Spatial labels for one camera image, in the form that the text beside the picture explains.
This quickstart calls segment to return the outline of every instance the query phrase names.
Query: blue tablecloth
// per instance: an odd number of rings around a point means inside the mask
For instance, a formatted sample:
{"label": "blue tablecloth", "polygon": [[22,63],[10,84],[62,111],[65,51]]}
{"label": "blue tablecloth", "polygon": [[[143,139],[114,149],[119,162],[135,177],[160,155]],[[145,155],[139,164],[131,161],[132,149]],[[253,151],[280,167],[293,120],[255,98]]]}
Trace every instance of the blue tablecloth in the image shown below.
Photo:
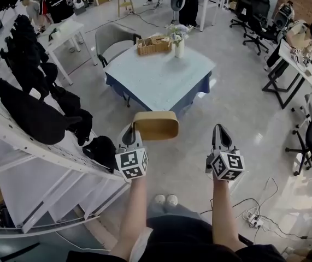
{"label": "blue tablecloth", "polygon": [[151,110],[148,106],[146,106],[139,98],[137,98],[131,91],[129,91],[124,85],[114,79],[112,76],[106,73],[106,84],[112,86],[113,89],[117,92],[118,95],[122,96],[125,94],[126,96],[130,96],[131,99],[138,102],[141,106],[143,106],[147,111],[173,111],[176,115],[180,114],[180,111],[190,105],[196,94],[198,92],[209,93],[209,78],[211,76],[211,71],[198,83],[196,84],[185,96],[183,96],[170,110]]}

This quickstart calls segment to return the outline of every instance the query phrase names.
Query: gray chair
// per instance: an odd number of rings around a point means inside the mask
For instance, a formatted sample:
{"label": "gray chair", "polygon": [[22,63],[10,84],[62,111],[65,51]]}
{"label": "gray chair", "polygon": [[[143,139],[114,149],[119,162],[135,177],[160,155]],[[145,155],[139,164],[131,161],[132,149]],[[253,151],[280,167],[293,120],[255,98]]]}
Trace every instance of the gray chair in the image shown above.
{"label": "gray chair", "polygon": [[[121,41],[131,40],[136,44],[136,40],[141,39],[141,36],[130,31],[125,30],[121,26],[114,23],[101,26],[95,33],[96,52],[97,57],[100,59],[102,66],[105,68],[108,65],[106,58],[103,57],[105,51],[112,45]],[[115,59],[118,55],[122,54],[126,50],[119,52],[117,55],[110,59],[110,62]]]}

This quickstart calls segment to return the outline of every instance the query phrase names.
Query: white tabletop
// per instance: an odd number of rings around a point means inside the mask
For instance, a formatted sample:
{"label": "white tabletop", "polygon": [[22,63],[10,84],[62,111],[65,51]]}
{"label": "white tabletop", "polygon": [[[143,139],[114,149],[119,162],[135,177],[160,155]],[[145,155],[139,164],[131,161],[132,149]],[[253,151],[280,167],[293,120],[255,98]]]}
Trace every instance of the white tabletop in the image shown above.
{"label": "white tabletop", "polygon": [[[48,51],[54,51],[57,47],[61,46],[65,41],[72,38],[75,34],[77,34],[84,25],[82,23],[76,22],[72,19],[66,20],[61,23],[55,23],[50,25],[45,32],[43,32],[38,41],[42,44],[42,46]],[[49,42],[49,35],[55,28],[60,28],[61,35]]]}
{"label": "white tabletop", "polygon": [[210,59],[187,46],[183,58],[176,58],[174,47],[169,53],[140,56],[135,45],[104,70],[152,111],[163,111],[170,110],[214,67]]}
{"label": "white tabletop", "polygon": [[282,57],[285,61],[288,62],[288,64],[292,65],[295,70],[298,71],[298,73],[301,74],[301,76],[303,76],[303,78],[305,78],[310,85],[312,86],[312,64],[310,63],[307,67],[307,70],[310,71],[311,75],[307,76],[305,72],[301,71],[299,69],[299,67],[297,66],[297,63],[294,61],[294,59],[291,56],[291,47],[289,46],[289,44],[285,41],[285,40],[281,40],[281,46],[280,46],[280,50],[278,52],[278,54],[280,55],[280,57]]}

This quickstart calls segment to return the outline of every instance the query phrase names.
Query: forearm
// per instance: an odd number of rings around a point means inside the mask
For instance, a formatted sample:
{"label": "forearm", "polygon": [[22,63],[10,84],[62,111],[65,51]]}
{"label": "forearm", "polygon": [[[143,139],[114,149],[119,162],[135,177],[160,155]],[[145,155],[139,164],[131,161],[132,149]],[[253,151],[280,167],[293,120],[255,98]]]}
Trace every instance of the forearm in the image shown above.
{"label": "forearm", "polygon": [[227,246],[233,251],[245,247],[238,240],[238,229],[226,181],[214,180],[212,225],[213,243]]}
{"label": "forearm", "polygon": [[132,180],[126,213],[121,223],[120,237],[138,238],[146,227],[146,177]]}

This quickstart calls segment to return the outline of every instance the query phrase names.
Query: person sitting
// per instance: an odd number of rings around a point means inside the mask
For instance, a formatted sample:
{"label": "person sitting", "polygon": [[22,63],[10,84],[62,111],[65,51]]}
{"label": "person sitting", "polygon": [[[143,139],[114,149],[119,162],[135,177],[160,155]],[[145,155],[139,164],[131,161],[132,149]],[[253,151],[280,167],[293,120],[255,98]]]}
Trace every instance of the person sitting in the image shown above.
{"label": "person sitting", "polygon": [[[290,23],[287,27],[286,35],[283,37],[289,46],[292,48],[295,47],[300,49],[302,54],[312,54],[312,23],[309,25],[304,20],[297,20]],[[270,55],[269,59],[266,62],[266,66],[264,70],[267,72],[271,71],[271,67],[276,63],[276,61],[280,58],[278,52],[280,50],[281,42],[274,50],[274,52]],[[288,67],[285,65],[281,71],[283,71]]]}

